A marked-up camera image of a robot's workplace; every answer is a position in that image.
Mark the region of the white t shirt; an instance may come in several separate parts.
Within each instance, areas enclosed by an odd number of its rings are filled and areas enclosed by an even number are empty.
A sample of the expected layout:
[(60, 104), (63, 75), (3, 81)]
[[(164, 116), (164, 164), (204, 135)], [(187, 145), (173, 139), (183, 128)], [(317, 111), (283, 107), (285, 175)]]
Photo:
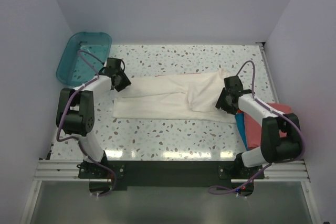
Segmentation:
[(207, 120), (235, 123), (216, 102), (229, 72), (136, 77), (114, 97), (112, 115), (121, 119)]

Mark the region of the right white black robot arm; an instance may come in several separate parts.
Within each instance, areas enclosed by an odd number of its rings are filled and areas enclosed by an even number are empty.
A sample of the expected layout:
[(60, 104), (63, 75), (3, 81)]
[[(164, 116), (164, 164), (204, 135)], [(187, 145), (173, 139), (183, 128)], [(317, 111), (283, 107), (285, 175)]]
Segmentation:
[(249, 168), (288, 163), (302, 157), (305, 146), (298, 117), (293, 113), (285, 114), (260, 100), (251, 89), (244, 89), (238, 76), (224, 79), (215, 107), (232, 115), (244, 112), (261, 127), (260, 145), (236, 155), (232, 167), (227, 170), (231, 178)]

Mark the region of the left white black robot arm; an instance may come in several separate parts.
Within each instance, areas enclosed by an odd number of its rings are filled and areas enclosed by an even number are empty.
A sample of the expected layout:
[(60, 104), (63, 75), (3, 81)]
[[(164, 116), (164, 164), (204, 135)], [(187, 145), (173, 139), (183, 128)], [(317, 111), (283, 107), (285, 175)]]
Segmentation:
[(105, 151), (100, 147), (94, 134), (95, 98), (115, 90), (120, 92), (131, 85), (125, 74), (122, 59), (108, 58), (103, 67), (89, 81), (74, 87), (63, 88), (60, 92), (56, 125), (56, 141), (75, 140), (83, 154), (78, 166), (80, 175), (89, 178), (102, 177), (116, 181), (115, 172), (108, 166)]

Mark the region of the blue folded t shirt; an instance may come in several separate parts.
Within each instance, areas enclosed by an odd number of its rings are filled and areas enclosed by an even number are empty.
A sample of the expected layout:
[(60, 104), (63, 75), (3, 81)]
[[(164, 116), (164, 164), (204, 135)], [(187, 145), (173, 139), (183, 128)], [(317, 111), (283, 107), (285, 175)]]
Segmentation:
[(247, 144), (246, 133), (245, 133), (244, 114), (243, 113), (237, 113), (235, 115), (235, 120), (236, 120), (239, 135), (240, 135), (240, 137), (243, 141), (245, 149), (248, 150), (248, 144)]

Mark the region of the teal plastic bin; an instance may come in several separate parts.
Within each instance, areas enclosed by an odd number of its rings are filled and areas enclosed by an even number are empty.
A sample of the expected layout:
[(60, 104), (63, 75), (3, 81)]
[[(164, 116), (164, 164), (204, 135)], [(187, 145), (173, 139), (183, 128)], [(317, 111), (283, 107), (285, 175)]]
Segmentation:
[(66, 86), (76, 87), (91, 80), (107, 60), (112, 38), (102, 32), (79, 32), (67, 42), (56, 77)]

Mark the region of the pink folded t shirt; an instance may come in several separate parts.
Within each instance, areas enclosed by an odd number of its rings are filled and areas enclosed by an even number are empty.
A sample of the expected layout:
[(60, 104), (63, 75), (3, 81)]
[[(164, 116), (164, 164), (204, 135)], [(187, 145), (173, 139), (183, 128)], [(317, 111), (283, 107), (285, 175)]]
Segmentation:
[[(292, 112), (292, 108), (285, 104), (280, 103), (268, 103), (269, 106), (275, 108), (284, 114), (289, 114)], [(243, 140), (246, 141), (247, 150), (252, 150), (257, 148), (261, 144), (261, 126), (256, 122), (250, 115), (244, 112), (244, 127), (245, 127), (245, 137)]]

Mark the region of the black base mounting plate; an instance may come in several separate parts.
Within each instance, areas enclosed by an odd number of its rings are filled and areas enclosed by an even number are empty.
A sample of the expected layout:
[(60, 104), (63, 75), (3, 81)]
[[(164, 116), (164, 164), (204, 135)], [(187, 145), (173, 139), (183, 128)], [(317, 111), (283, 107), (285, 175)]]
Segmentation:
[(238, 187), (236, 180), (257, 174), (261, 166), (247, 168), (237, 161), (109, 161), (100, 165), (83, 161), (77, 165), (78, 177), (88, 179), (89, 190), (98, 195), (130, 187)]

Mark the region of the aluminium extrusion rail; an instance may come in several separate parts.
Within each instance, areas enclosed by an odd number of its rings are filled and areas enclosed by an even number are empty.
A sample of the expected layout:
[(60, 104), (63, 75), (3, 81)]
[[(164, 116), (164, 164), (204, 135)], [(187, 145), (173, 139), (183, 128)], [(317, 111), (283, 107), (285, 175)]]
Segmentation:
[[(78, 180), (80, 160), (41, 160), (38, 162), (34, 180), (75, 181)], [(255, 182), (309, 182), (310, 178), (303, 161), (273, 164), (264, 171), (265, 178)]]

